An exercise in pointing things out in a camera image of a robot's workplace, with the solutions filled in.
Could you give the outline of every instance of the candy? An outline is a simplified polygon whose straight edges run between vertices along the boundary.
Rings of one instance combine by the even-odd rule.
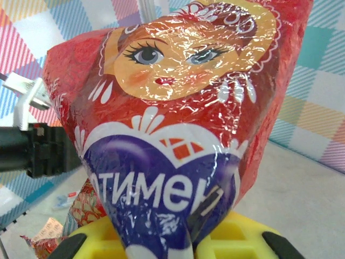
[[[312,6],[210,2],[47,55],[48,93],[129,259],[192,258],[254,183]]]

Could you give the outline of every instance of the yellow plastic stand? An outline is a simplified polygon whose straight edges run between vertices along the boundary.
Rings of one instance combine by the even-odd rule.
[[[278,259],[262,233],[276,230],[235,212],[197,247],[196,259]],[[73,259],[126,259],[125,251],[108,217],[99,219],[72,233],[87,239]]]

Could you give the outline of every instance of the white plastic part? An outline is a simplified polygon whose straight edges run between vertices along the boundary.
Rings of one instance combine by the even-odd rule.
[[[22,95],[16,106],[15,106],[15,112],[13,114],[13,126],[19,127],[21,131],[27,131],[29,129],[29,108],[30,103],[33,101],[39,90],[44,87],[43,80],[41,78],[37,78],[35,81],[33,81],[30,84],[30,87],[28,88],[27,92]]]
[[[16,73],[10,73],[6,81],[3,83],[3,86],[20,94],[27,94],[35,84],[35,81],[22,77]],[[44,87],[44,84],[41,84],[41,87],[36,92],[36,95],[30,101],[30,105],[40,109],[47,110],[50,108],[50,100],[48,93]]]

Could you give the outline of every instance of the colorful backdrop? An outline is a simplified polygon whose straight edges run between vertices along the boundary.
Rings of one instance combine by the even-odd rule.
[[[39,77],[46,51],[83,32],[141,23],[189,0],[0,0],[0,73]],[[315,0],[306,36],[271,140],[345,173],[345,1]],[[17,96],[0,80],[0,126],[12,125]],[[59,126],[53,110],[30,109],[32,122]],[[68,177],[33,180],[0,174],[0,229]]]

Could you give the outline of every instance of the doll face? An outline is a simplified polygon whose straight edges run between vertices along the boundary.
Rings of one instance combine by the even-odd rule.
[[[139,28],[120,52],[113,73],[127,94],[174,100],[199,92],[236,69],[241,40],[234,32],[214,31],[209,23],[174,21],[163,18]]]

